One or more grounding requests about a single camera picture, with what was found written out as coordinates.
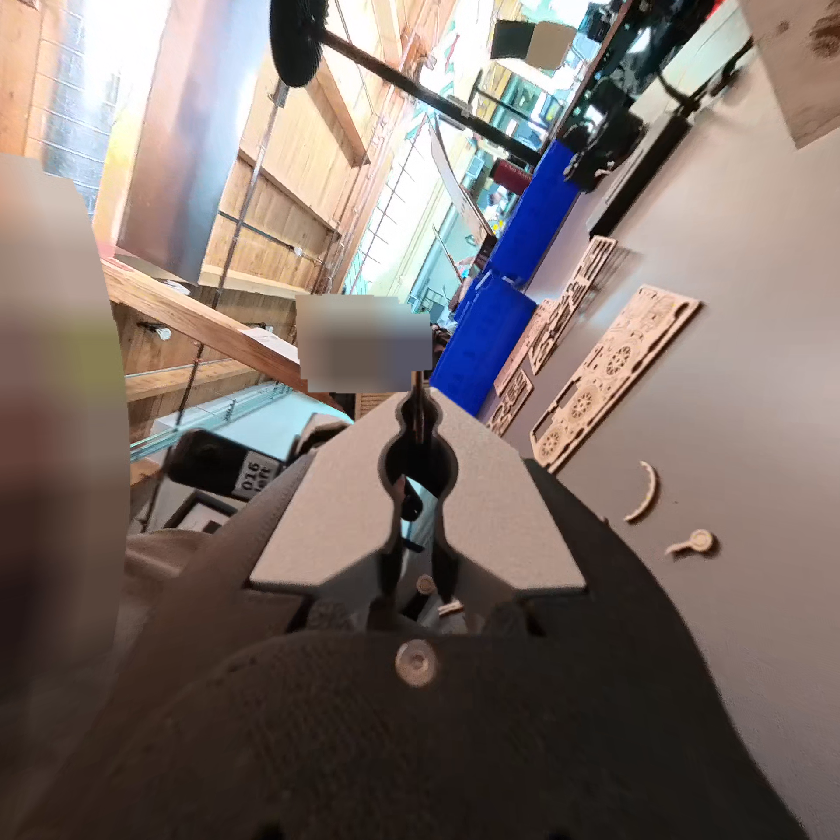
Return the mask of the wooden gear puzzle sheet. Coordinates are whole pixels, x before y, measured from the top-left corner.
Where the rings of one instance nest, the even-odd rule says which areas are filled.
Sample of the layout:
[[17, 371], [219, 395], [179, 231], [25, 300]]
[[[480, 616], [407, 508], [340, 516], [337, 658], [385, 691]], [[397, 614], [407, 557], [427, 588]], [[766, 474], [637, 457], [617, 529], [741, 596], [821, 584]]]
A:
[[551, 474], [563, 467], [701, 307], [639, 287], [532, 428], [536, 462]]

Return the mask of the open instruction booklet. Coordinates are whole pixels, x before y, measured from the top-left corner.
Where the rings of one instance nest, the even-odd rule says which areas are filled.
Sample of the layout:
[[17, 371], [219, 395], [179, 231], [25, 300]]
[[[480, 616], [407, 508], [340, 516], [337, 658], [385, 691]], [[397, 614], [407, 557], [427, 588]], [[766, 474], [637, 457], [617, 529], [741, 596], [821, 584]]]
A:
[[794, 146], [839, 125], [839, 2], [741, 1]]

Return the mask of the tilted white board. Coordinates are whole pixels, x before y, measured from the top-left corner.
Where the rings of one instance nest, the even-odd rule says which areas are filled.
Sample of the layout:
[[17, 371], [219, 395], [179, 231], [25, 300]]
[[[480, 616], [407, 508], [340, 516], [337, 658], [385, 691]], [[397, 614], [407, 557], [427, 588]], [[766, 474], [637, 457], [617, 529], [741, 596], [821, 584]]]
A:
[[454, 210], [479, 246], [488, 239], [496, 241], [497, 235], [455, 174], [445, 150], [437, 118], [431, 117], [428, 124], [432, 159]]

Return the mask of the wooden arc piece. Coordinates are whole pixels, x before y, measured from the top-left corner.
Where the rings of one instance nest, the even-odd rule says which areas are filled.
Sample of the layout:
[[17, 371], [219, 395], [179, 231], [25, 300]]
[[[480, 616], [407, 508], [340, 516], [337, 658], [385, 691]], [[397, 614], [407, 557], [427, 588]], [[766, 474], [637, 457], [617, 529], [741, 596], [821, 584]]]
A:
[[624, 516], [623, 520], [626, 523], [636, 523], [643, 520], [651, 511], [658, 498], [659, 475], [656, 468], [644, 460], [640, 460], [638, 463], [645, 473], [647, 484], [642, 500], [634, 510]]

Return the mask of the wooden cut-out puzzle sheet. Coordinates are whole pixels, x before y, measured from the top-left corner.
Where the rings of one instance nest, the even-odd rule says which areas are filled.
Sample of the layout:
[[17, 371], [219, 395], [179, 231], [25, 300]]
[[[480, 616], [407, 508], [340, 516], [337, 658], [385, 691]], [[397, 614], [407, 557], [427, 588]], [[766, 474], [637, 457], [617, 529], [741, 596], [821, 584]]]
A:
[[614, 238], [594, 236], [563, 288], [560, 298], [540, 304], [528, 334], [528, 362], [540, 373], [556, 349], [565, 328], [589, 294], [617, 247]]

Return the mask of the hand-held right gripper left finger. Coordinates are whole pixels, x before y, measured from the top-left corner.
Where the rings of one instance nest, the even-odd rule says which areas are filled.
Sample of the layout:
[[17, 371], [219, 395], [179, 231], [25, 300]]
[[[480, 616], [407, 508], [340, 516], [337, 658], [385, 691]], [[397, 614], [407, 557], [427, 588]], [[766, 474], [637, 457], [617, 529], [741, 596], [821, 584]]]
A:
[[385, 457], [403, 434], [407, 392], [390, 396], [317, 449], [259, 556], [260, 591], [375, 599], [403, 572], [402, 498]]

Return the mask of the flat black box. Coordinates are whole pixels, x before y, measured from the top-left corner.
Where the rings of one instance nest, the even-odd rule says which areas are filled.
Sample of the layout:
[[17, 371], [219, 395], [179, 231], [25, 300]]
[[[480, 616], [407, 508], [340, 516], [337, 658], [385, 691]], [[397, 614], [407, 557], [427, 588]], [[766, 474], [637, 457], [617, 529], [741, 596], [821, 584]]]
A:
[[649, 127], [635, 151], [609, 181], [600, 202], [585, 226], [590, 238], [611, 237], [616, 226], [635, 204], [674, 149], [690, 130], [688, 118], [662, 113]]

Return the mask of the small wooden cut-out sheet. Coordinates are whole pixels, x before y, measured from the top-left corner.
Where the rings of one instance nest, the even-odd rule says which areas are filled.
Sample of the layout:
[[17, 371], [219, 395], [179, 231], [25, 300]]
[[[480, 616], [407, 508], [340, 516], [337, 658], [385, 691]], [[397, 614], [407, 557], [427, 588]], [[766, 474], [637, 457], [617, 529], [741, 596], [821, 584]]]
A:
[[502, 437], [529, 399], [532, 391], [531, 379], [525, 370], [520, 368], [502, 392], [499, 403], [487, 424], [489, 430], [496, 436]]

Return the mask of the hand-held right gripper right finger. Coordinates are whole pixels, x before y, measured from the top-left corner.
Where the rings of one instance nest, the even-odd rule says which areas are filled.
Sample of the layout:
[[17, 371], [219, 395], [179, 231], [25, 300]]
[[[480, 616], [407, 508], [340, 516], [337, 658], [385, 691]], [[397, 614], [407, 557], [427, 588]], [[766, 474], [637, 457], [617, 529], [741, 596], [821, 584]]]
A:
[[420, 484], [437, 500], [432, 575], [446, 602], [578, 595], [585, 578], [516, 449], [425, 387]]

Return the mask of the blue storage bin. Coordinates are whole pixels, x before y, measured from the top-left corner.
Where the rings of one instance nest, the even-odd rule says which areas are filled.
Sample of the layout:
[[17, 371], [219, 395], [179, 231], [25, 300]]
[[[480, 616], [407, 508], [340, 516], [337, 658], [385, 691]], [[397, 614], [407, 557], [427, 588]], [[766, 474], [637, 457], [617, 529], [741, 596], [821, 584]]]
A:
[[458, 308], [457, 327], [430, 376], [431, 387], [476, 417], [536, 307], [509, 279], [489, 270]]
[[553, 140], [487, 262], [515, 287], [527, 286], [580, 193], [565, 179], [573, 151]]

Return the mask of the wooden round-head key piece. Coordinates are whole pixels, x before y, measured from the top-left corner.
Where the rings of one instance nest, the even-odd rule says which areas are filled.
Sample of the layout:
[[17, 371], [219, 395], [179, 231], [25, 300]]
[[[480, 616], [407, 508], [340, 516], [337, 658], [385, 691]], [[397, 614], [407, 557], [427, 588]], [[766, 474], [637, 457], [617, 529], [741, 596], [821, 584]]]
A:
[[687, 553], [707, 554], [716, 545], [717, 538], [714, 534], [706, 529], [696, 529], [687, 539], [670, 544], [665, 549], [665, 556], [676, 557]]

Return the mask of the black pole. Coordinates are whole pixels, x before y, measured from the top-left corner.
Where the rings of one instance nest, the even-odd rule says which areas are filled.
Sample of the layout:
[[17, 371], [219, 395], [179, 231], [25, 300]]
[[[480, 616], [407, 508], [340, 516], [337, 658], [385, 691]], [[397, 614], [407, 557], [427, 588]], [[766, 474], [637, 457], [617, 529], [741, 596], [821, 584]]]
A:
[[405, 94], [444, 115], [461, 129], [495, 144], [524, 165], [537, 166], [539, 151], [506, 135], [383, 61], [329, 31], [329, 4], [325, 1], [272, 1], [269, 4], [269, 45], [279, 79], [289, 88], [304, 88], [315, 78], [324, 46], [368, 70]]

